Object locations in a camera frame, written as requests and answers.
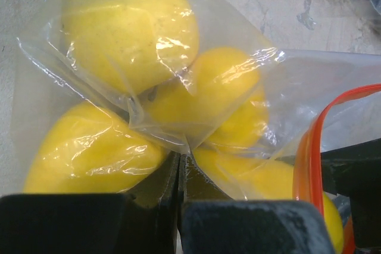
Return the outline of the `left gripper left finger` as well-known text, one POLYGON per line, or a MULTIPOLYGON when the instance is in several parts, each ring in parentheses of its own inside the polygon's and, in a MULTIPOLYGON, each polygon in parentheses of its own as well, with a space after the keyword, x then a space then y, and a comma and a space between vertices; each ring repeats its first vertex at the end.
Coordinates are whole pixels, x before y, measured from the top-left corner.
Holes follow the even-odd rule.
POLYGON ((2 253, 174 253, 180 156, 123 193, 1 198, 2 253))

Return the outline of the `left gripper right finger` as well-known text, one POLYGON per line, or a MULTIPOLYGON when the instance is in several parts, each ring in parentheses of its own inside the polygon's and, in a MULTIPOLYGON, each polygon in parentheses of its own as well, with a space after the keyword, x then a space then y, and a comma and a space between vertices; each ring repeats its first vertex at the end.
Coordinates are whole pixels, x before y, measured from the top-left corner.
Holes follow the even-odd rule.
POLYGON ((183 253, 334 253, 322 216, 307 202, 233 200, 180 158, 183 253))

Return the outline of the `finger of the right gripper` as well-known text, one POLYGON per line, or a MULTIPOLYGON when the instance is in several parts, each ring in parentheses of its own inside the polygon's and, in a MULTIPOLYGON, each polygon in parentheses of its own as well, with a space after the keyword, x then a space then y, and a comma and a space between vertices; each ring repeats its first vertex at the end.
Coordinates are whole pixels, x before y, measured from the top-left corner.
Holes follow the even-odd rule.
POLYGON ((380 247, 380 140, 321 154, 323 189, 349 198, 358 248, 380 247))

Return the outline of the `yellow fake fruit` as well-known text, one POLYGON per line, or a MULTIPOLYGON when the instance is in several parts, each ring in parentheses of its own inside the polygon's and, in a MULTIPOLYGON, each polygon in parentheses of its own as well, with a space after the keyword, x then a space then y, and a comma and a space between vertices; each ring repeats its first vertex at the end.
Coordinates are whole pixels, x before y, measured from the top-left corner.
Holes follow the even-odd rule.
POLYGON ((121 93, 171 79, 199 49, 188 0, 64 0, 62 24, 72 66, 121 93))
POLYGON ((293 199, 293 166, 290 164, 202 147, 196 148, 193 156, 200 170, 233 199, 293 199))
POLYGON ((266 130, 268 110, 257 60, 232 47, 202 53, 189 71, 191 86, 179 79, 159 85, 144 110, 166 133, 234 152, 254 145, 266 130))
POLYGON ((23 191, 123 192, 152 174, 167 155, 116 113, 83 102, 70 108, 45 136, 23 191))

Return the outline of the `clear zip bag red seal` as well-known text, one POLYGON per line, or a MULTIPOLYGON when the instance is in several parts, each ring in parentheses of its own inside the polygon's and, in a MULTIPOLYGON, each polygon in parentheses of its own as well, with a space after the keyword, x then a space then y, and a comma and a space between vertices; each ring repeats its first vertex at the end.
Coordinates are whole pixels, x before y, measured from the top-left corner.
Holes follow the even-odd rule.
POLYGON ((380 56, 225 0, 47 0, 17 42, 13 252, 380 252, 380 56))

